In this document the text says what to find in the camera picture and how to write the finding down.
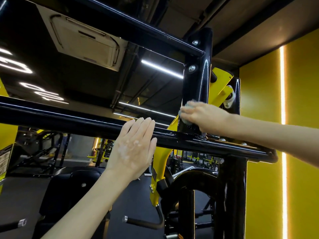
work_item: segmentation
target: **black frame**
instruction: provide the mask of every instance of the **black frame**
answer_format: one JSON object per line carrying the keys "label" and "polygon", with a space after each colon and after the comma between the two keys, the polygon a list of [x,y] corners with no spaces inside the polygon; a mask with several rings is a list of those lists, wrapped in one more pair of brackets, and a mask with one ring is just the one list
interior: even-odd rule
{"label": "black frame", "polygon": [[[188,40],[183,41],[97,0],[29,1],[168,58],[171,50],[182,53],[184,57],[177,60],[185,63],[182,103],[185,104],[188,100],[207,103],[211,74],[212,30],[201,29],[191,35]],[[233,105],[234,109],[230,112],[239,114],[240,80],[233,79],[232,82],[235,82],[232,86],[237,96],[235,105]],[[124,121],[121,120],[73,112],[8,97],[0,97],[0,122],[112,140],[117,138],[124,124]],[[177,177],[168,188],[171,192],[170,197],[166,196],[161,200],[163,213],[170,212],[169,209],[174,200],[183,200],[180,203],[185,208],[193,206],[192,191],[200,189],[216,199],[214,238],[220,239],[225,236],[226,239],[243,239],[247,160],[274,163],[278,160],[276,151],[258,145],[246,146],[218,139],[207,140],[206,135],[202,134],[197,126],[186,126],[181,120],[179,120],[178,132],[156,128],[154,137],[157,137],[157,145],[161,147],[211,154],[225,159],[225,162],[219,167],[217,179],[214,173],[203,172],[201,169],[187,171]],[[205,182],[197,183],[194,181],[195,177],[197,180]],[[188,183],[188,190],[185,191],[185,196],[180,198],[176,191],[185,183]],[[228,187],[225,201],[226,185]],[[160,218],[163,218],[158,206],[156,209]],[[184,212],[182,220],[185,224],[193,225],[195,213]],[[144,226],[150,225],[145,221],[137,223],[135,220],[134,222],[135,224],[144,224]],[[158,229],[162,224],[161,221],[160,224],[152,224],[151,226],[153,229]],[[185,239],[194,238],[194,230],[195,228],[192,226],[181,226],[178,228],[178,233],[182,233]]]}

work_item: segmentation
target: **left hand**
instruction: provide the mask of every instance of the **left hand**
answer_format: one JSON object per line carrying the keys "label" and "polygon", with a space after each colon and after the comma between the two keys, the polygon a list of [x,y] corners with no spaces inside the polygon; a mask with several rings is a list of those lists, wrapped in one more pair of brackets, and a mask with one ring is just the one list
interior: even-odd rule
{"label": "left hand", "polygon": [[151,164],[157,138],[152,138],[155,121],[151,118],[130,120],[124,124],[116,139],[106,170],[126,176],[129,181],[138,179]]}

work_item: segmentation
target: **black handle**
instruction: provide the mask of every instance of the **black handle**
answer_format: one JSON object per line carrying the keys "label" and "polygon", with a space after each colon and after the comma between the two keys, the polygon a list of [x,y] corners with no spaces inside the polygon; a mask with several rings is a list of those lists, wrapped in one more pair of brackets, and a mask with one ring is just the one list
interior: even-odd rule
{"label": "black handle", "polygon": [[159,215],[159,223],[153,223],[153,222],[149,222],[149,221],[142,221],[142,220],[137,220],[137,219],[133,219],[133,218],[128,218],[127,216],[125,216],[123,218],[123,222],[124,223],[128,223],[131,225],[136,225],[136,226],[140,226],[140,227],[145,227],[145,228],[149,228],[149,229],[153,229],[153,230],[158,230],[163,228],[164,226],[164,215],[160,209],[159,204],[157,204],[155,206],[156,211]]}
{"label": "black handle", "polygon": [[26,225],[26,219],[22,219],[20,221],[12,222],[9,224],[0,225],[0,233],[17,229],[19,227],[24,227],[25,225]]}

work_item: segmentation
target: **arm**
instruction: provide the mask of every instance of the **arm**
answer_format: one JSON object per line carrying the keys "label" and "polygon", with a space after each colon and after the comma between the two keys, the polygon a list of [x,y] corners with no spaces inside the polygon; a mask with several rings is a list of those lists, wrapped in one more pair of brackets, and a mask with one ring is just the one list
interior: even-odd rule
{"label": "arm", "polygon": [[319,129],[255,120],[204,103],[189,104],[192,107],[181,108],[181,117],[202,132],[277,149],[319,168]]}
{"label": "arm", "polygon": [[110,154],[107,167],[85,196],[42,239],[89,239],[117,197],[151,164],[156,148],[155,121],[127,122]]}

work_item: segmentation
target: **gym floor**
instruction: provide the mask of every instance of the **gym floor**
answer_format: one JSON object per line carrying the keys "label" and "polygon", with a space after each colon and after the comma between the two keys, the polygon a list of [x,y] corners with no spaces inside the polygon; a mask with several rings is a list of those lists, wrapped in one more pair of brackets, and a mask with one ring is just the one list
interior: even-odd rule
{"label": "gym floor", "polygon": [[[108,227],[107,238],[153,238],[163,239],[164,229],[151,230],[134,225],[122,223],[125,215],[147,221],[158,221],[156,210],[149,201],[150,177],[141,176],[141,180],[132,181],[115,201],[111,220]],[[1,217],[0,224],[17,221],[23,218],[28,220],[23,228],[0,234],[0,239],[31,239],[34,226],[39,218],[39,208],[49,184],[47,178],[8,177],[0,195]],[[202,192],[195,192],[196,212],[204,208],[209,198]],[[205,215],[196,222],[209,222],[210,215]],[[197,239],[213,237],[211,228],[196,230]]]}

